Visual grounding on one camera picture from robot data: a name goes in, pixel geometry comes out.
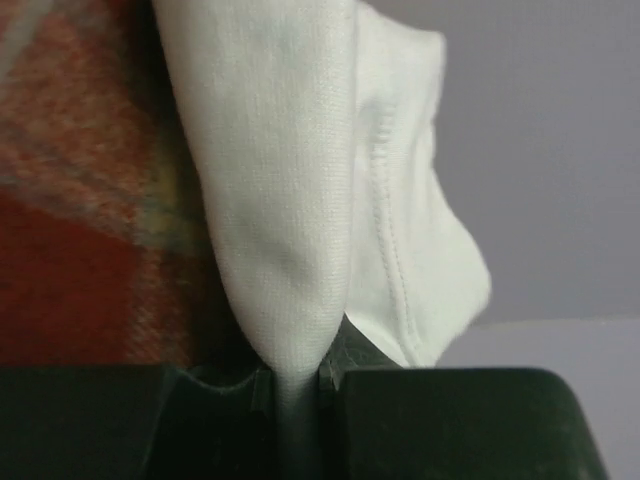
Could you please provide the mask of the red plaid skirt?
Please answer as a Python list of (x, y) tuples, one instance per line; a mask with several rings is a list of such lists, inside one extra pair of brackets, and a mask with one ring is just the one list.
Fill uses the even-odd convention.
[(194, 365), (225, 304), (147, 1), (1, 5), (1, 361)]

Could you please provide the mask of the white skirt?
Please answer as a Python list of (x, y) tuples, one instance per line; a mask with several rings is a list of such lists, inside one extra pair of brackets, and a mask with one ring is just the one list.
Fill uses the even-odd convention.
[(490, 275), (434, 168), (446, 42), (361, 1), (157, 1), (234, 315), (288, 388), (343, 319), (433, 366)]

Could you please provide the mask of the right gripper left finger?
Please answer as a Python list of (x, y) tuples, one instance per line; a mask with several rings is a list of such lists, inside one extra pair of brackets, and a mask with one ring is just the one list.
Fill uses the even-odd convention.
[(4, 367), (4, 479), (275, 479), (269, 371)]

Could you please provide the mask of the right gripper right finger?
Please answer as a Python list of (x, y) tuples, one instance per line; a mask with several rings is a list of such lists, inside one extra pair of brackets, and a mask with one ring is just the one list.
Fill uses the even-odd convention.
[(319, 370), (329, 479), (604, 479), (577, 396), (538, 368), (407, 368), (343, 322)]

